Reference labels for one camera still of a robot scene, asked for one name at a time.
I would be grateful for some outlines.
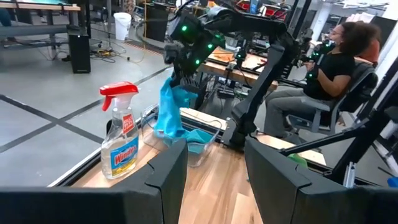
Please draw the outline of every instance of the person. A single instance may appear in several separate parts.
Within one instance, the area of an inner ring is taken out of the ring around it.
[[[11,26],[11,16],[6,8],[0,8],[0,23],[4,27]],[[15,37],[7,37],[8,41],[16,42]]]
[[[372,41],[368,48],[366,48],[363,52],[361,52],[358,57],[363,58],[369,62],[373,63],[373,67],[376,67],[379,60],[380,54],[380,39],[381,39],[381,31],[377,26],[374,27],[376,33],[372,38]]]
[[[354,56],[369,46],[374,36],[370,24],[345,22],[336,26],[329,34],[336,47],[326,54],[319,65],[306,63],[308,72],[317,72],[317,78],[307,80],[303,89],[272,92],[266,97],[266,120],[264,133],[286,139],[292,134],[286,116],[288,114],[315,114],[315,108],[302,103],[305,99],[320,100],[332,105],[333,100],[344,94],[355,69]]]

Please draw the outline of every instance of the black robotic arm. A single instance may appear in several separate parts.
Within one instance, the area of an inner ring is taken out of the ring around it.
[[[182,85],[195,92],[199,88],[192,76],[197,68],[217,46],[224,48],[222,34],[236,31],[259,32],[268,36],[271,44],[267,66],[248,97],[233,108],[233,122],[229,122],[230,127],[223,135],[224,144],[242,149],[245,137],[256,130],[254,118],[267,89],[283,69],[300,55],[298,42],[287,32],[286,25],[282,21],[224,7],[213,7],[202,18],[182,14],[169,25],[170,38],[178,43],[166,45],[165,62],[174,64],[171,85]]]

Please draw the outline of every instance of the wooden tabletop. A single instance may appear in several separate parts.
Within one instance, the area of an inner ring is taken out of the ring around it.
[[[217,48],[213,51],[213,53],[211,55],[209,55],[208,58],[211,59],[215,59],[215,60],[219,60],[222,62],[230,62],[233,60],[233,53],[229,53],[223,49]],[[248,54],[246,56],[245,61],[242,63],[242,67],[245,68],[254,68],[257,65],[259,65],[260,63],[264,63],[263,61],[266,61],[266,58],[263,57],[259,57],[257,55],[253,55],[253,54]],[[262,69],[264,67],[258,68],[256,71],[257,72],[262,72]],[[201,65],[201,67],[199,68],[199,70],[201,72],[208,72],[208,73],[214,73],[214,74],[218,74],[220,76],[225,76],[227,72],[225,71],[225,66],[223,65],[219,65],[217,63],[213,63],[213,62],[206,62],[203,63]],[[253,75],[251,73],[247,73],[247,72],[241,72],[237,69],[233,70],[230,74],[229,74],[230,79],[243,83],[243,84],[249,84],[249,85],[253,85],[257,78],[258,75]],[[272,82],[272,85],[270,86],[270,91],[275,90],[278,86],[278,83],[276,81]]]
[[[20,9],[41,9],[41,10],[62,10],[61,6],[54,4],[32,4],[32,3],[19,3],[18,7]],[[17,4],[12,2],[0,2],[0,8],[9,8],[9,9],[17,9]],[[80,11],[80,7],[76,4],[72,4],[71,6],[64,6],[64,10],[66,11]]]
[[[192,109],[182,111],[182,115],[190,113],[191,118],[219,119]],[[140,134],[137,165],[128,175],[158,155],[158,150],[142,141],[151,132],[151,129],[145,129]],[[258,139],[260,142],[276,148],[292,146],[291,143],[270,136],[262,135],[258,136]],[[247,181],[244,156],[218,143],[214,143],[209,150],[210,152],[202,165],[188,168],[179,223],[262,223],[250,183]],[[308,151],[308,154],[311,156],[307,157],[313,157],[314,161],[325,164],[320,153]],[[76,182],[74,187],[110,187],[121,180],[123,177],[107,180],[101,173],[101,164],[97,164]]]

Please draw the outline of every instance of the blue towel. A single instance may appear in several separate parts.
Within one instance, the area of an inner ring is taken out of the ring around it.
[[[160,89],[159,117],[155,124],[155,135],[162,138],[168,146],[185,138],[188,142],[188,150],[200,154],[204,146],[190,143],[206,144],[210,142],[212,135],[199,129],[192,131],[183,129],[180,115],[180,108],[189,107],[190,100],[196,98],[197,95],[182,89],[181,86],[171,88],[171,80],[168,78]]]

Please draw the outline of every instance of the bottle label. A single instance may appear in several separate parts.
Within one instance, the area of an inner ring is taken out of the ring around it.
[[[136,161],[138,152],[138,136],[124,146],[111,151],[112,175],[127,170]]]
[[[132,115],[128,114],[123,116],[123,134],[127,134],[134,128],[134,121]]]

